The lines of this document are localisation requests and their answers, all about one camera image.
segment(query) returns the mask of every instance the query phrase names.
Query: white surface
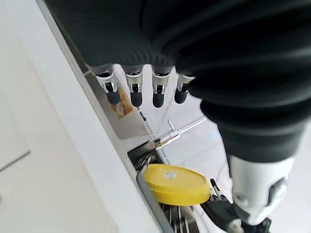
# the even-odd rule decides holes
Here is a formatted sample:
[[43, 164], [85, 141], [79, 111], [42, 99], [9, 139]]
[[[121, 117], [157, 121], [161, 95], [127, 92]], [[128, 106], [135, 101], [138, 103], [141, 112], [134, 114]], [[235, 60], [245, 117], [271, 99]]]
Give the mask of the white surface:
[[21, 134], [4, 96], [0, 94], [0, 168], [27, 151], [29, 151], [29, 146]]
[[[8, 102], [19, 117], [44, 183], [57, 196], [54, 205], [63, 210], [59, 213], [71, 229], [69, 232], [87, 232], [85, 228], [94, 228], [99, 218], [109, 226], [112, 223], [108, 214], [119, 232], [157, 232], [148, 208], [36, 1], [3, 0], [1, 15], [3, 12], [11, 25], [5, 24], [1, 30], [1, 35], [5, 35], [0, 42], [1, 55], [6, 56], [1, 63], [2, 84], [6, 81], [1, 91], [10, 97]], [[82, 167], [89, 181], [85, 180]], [[105, 209], [96, 202], [93, 184]], [[93, 200], [91, 205], [80, 199], [84, 194], [86, 200]]]
[[0, 174], [0, 232], [67, 233], [32, 163], [26, 157]]

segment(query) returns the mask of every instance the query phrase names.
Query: rust stain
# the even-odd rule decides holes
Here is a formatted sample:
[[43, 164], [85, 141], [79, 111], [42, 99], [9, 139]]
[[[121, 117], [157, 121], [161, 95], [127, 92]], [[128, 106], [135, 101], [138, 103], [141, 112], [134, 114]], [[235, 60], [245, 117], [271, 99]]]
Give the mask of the rust stain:
[[123, 89], [122, 86], [118, 85], [118, 91], [119, 91], [119, 94], [120, 94], [120, 98], [121, 98], [121, 103], [124, 107], [123, 109], [123, 113], [124, 115], [120, 115], [117, 111], [117, 105], [113, 105], [113, 104], [110, 104], [109, 103], [109, 107], [113, 110], [113, 112], [115, 113], [116, 117], [118, 119], [121, 119], [122, 117], [126, 116], [127, 114], [129, 114], [132, 110], [133, 110], [133, 107], [132, 107], [132, 103], [130, 101], [130, 99], [128, 98], [128, 96], [125, 94], [125, 91]]

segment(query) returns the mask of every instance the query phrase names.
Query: label sticker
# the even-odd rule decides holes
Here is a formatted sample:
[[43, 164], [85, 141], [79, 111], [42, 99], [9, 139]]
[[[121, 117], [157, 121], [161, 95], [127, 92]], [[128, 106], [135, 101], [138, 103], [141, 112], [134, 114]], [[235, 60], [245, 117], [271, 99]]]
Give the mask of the label sticker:
[[164, 177], [166, 179], [174, 179], [176, 177], [176, 173], [167, 171], [164, 173]]

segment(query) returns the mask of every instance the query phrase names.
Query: yellow bottle cap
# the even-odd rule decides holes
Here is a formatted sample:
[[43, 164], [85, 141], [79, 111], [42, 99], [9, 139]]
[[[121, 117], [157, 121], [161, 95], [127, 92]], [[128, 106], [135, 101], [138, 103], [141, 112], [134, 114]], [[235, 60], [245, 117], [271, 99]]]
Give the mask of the yellow bottle cap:
[[199, 173], [178, 166], [150, 164], [143, 177], [155, 199], [167, 205], [196, 205], [209, 199], [209, 184]]

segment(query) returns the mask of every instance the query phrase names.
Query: black rubber fingertip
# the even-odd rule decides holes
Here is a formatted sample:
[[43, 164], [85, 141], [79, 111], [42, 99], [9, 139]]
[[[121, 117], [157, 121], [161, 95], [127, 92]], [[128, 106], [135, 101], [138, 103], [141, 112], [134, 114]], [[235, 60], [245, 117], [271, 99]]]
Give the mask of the black rubber fingertip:
[[107, 95], [107, 99], [108, 99], [109, 103], [111, 103], [113, 105], [121, 102], [120, 94], [118, 91], [106, 93], [106, 95]]
[[131, 93], [131, 102], [135, 107], [139, 107], [142, 104], [142, 94], [141, 92]]
[[175, 102], [179, 104], [185, 102], [187, 98], [187, 94], [188, 92], [178, 91], [178, 89], [176, 88], [175, 96], [174, 96]]
[[164, 103], [164, 94], [155, 94], [152, 98], [152, 103], [154, 104], [154, 107], [160, 108], [163, 106]]
[[214, 179], [210, 179], [210, 183], [213, 187], [217, 187], [216, 181]]

